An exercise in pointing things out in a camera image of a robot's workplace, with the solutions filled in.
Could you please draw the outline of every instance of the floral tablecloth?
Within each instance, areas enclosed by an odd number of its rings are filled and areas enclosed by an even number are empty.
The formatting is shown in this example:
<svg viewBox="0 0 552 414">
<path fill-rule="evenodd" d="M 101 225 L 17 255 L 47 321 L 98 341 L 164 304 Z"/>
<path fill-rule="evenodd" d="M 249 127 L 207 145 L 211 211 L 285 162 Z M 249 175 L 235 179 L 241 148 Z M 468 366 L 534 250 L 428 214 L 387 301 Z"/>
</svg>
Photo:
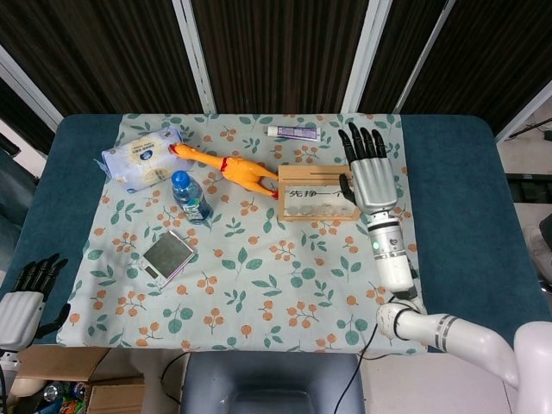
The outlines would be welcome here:
<svg viewBox="0 0 552 414">
<path fill-rule="evenodd" d="M 188 145 L 262 162 L 276 172 L 281 164 L 346 164 L 337 130 L 349 121 L 378 129 L 385 140 L 399 196 L 393 214 L 402 222 L 417 269 L 399 116 L 129 114 L 114 146 L 173 125 Z M 316 125 L 322 141 L 267 137 L 267 125 Z M 134 194 L 106 181 L 58 343 L 193 351 L 362 349 L 378 306 L 390 297 L 376 272 L 367 218 L 281 222 L 277 202 L 228 182 L 213 168 L 195 164 L 191 176 L 203 183 L 215 211 L 200 226 L 189 224 L 174 203 L 170 180 Z M 198 256 L 159 290 L 136 263 L 167 229 L 185 238 Z M 389 341 L 380 334 L 369 350 L 424 351 L 419 343 Z"/>
</svg>

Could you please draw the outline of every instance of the yellow rubber chicken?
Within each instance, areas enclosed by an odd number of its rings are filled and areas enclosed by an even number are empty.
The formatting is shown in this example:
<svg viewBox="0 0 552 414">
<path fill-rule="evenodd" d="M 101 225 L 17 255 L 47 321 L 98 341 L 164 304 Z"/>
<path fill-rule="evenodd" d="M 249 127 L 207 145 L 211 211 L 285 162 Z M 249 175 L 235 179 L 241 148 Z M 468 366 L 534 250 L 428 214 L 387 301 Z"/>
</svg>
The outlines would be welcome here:
<svg viewBox="0 0 552 414">
<path fill-rule="evenodd" d="M 263 177 L 278 180 L 278 175 L 253 161 L 244 160 L 239 157 L 216 157 L 215 155 L 202 153 L 185 144 L 172 144 L 169 148 L 180 158 L 203 162 L 208 166 L 216 168 L 223 174 L 224 178 L 234 181 L 247 190 L 256 191 L 265 196 L 278 199 L 278 191 L 268 190 L 259 184 L 260 179 Z"/>
</svg>

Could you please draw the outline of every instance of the water bottle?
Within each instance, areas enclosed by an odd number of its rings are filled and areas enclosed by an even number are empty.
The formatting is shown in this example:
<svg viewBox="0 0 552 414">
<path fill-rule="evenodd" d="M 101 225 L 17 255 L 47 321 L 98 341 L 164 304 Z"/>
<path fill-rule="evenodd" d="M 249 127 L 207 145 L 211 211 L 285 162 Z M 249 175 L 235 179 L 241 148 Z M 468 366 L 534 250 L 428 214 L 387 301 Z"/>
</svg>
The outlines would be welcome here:
<svg viewBox="0 0 552 414">
<path fill-rule="evenodd" d="M 192 224 L 201 224 L 213 214 L 201 186 L 186 171 L 177 171 L 172 175 L 172 194 Z"/>
</svg>

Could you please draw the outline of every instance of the toothpaste tube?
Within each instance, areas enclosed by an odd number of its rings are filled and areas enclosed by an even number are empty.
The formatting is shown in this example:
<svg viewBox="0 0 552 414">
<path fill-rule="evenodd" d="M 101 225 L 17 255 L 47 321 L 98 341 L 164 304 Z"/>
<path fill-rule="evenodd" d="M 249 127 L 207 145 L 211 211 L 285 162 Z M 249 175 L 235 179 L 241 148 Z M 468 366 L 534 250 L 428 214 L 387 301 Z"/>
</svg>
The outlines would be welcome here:
<svg viewBox="0 0 552 414">
<path fill-rule="evenodd" d="M 320 128 L 316 127 L 268 127 L 268 136 L 279 136 L 292 140 L 320 142 Z"/>
</svg>

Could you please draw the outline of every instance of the robotic hand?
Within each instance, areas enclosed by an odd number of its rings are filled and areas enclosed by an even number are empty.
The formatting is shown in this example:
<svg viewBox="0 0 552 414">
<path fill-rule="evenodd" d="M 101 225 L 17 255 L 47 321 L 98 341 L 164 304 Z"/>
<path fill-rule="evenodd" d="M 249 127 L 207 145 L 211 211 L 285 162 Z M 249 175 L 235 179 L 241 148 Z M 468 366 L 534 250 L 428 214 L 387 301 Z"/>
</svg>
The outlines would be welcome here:
<svg viewBox="0 0 552 414">
<path fill-rule="evenodd" d="M 54 254 L 38 263 L 28 263 L 12 291 L 0 301 L 0 367 L 5 376 L 5 389 L 1 392 L 9 393 L 19 370 L 17 353 L 35 338 L 58 330 L 69 315 L 71 306 L 64 304 L 54 322 L 39 326 L 53 284 L 68 262 L 67 259 L 58 261 L 59 258 L 59 254 Z"/>
</svg>

